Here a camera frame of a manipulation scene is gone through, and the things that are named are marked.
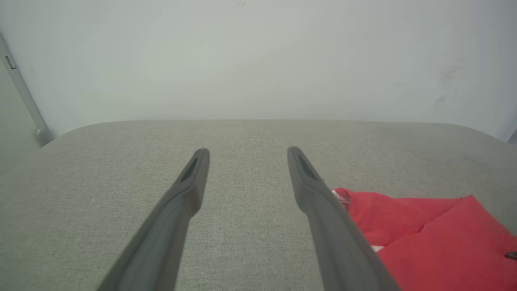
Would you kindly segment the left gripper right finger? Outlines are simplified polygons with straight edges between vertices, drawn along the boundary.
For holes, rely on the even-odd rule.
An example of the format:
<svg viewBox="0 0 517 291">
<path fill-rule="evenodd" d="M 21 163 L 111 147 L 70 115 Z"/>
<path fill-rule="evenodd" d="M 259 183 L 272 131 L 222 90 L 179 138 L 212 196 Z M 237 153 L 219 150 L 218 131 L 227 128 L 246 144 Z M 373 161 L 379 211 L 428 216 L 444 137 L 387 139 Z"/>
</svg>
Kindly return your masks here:
<svg viewBox="0 0 517 291">
<path fill-rule="evenodd" d="M 327 291 L 398 291 L 399 285 L 299 147 L 287 150 L 295 200 L 308 217 Z"/>
</svg>

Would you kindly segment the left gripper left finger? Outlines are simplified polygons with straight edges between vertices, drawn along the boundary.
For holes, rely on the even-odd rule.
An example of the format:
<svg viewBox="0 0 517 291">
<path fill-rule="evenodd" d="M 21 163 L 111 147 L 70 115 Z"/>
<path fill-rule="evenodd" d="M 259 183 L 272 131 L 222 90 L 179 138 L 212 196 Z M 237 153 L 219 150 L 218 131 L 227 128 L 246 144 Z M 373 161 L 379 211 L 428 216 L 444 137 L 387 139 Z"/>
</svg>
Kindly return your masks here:
<svg viewBox="0 0 517 291">
<path fill-rule="evenodd" d="M 190 219 L 200 210 L 209 150 L 198 149 L 106 274 L 100 291 L 173 291 Z"/>
</svg>

